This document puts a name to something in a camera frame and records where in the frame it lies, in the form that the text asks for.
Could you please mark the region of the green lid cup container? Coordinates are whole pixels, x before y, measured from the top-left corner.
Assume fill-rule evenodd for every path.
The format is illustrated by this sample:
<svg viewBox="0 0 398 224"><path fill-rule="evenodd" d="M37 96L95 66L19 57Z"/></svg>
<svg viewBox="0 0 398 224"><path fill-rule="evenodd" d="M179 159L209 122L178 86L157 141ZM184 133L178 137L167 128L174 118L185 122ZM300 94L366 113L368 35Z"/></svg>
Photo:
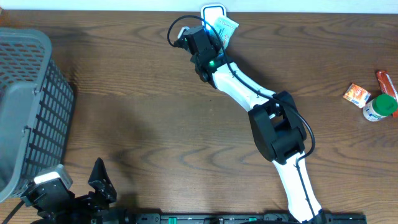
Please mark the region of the green lid cup container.
<svg viewBox="0 0 398 224"><path fill-rule="evenodd" d="M396 110L396 100L390 95L381 94L364 106L363 115L368 121L375 122L392 115Z"/></svg>

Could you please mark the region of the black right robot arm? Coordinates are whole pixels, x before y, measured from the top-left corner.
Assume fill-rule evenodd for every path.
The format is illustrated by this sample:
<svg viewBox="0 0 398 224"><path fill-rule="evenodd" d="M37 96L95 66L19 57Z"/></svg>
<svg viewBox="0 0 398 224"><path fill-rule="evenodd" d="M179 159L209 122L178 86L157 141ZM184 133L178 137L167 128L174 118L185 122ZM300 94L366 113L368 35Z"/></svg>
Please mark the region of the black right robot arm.
<svg viewBox="0 0 398 224"><path fill-rule="evenodd" d="M300 223L321 223L325 215L305 163L304 142L313 133L292 96L270 91L250 79L222 53L218 39L203 26L183 27L173 45L191 53L203 82L226 93L248 112L254 143L277 169L290 214Z"/></svg>

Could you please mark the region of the red Top snack packet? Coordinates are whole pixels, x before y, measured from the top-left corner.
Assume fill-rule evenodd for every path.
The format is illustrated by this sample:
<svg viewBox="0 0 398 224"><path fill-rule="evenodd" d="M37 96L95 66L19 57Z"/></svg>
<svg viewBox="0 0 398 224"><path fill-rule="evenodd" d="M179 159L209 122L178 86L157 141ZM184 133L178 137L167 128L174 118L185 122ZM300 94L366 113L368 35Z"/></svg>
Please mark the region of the red Top snack packet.
<svg viewBox="0 0 398 224"><path fill-rule="evenodd" d="M392 96L397 102L397 91L388 72L386 70L378 70L376 72L376 78L379 82L381 93ZM392 114L392 117L397 118L397 110Z"/></svg>

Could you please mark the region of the light blue wipes packet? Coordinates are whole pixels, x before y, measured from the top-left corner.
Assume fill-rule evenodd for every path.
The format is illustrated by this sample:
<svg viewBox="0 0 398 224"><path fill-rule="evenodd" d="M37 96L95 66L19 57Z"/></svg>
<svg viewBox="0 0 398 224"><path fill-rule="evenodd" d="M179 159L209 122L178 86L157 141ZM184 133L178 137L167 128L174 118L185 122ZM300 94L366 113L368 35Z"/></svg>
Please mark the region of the light blue wipes packet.
<svg viewBox="0 0 398 224"><path fill-rule="evenodd" d="M224 49L227 49L229 41L239 24L226 16L219 16L210 25L220 37Z"/></svg>

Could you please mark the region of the orange small carton box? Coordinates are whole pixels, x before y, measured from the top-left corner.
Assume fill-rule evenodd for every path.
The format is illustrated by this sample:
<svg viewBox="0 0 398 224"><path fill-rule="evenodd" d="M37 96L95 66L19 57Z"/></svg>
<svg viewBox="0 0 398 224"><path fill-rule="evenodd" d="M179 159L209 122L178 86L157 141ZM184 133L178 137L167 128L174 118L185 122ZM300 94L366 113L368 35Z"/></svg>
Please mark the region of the orange small carton box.
<svg viewBox="0 0 398 224"><path fill-rule="evenodd" d="M358 108L363 108L366 105L370 96L370 92L352 83L343 95L343 98L350 101Z"/></svg>

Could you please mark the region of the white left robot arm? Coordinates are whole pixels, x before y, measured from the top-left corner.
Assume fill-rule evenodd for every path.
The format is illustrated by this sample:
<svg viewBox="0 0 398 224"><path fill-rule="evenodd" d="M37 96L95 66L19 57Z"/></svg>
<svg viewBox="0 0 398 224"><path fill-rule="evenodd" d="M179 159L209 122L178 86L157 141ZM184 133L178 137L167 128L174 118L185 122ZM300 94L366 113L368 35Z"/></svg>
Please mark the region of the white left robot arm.
<svg viewBox="0 0 398 224"><path fill-rule="evenodd" d="M125 209L111 208L117 199L104 162L97 158L88 184L93 188L77 197L70 187L72 178L64 165L58 164L40 171L21 195L28 207L34 207L41 217L36 223L128 223Z"/></svg>

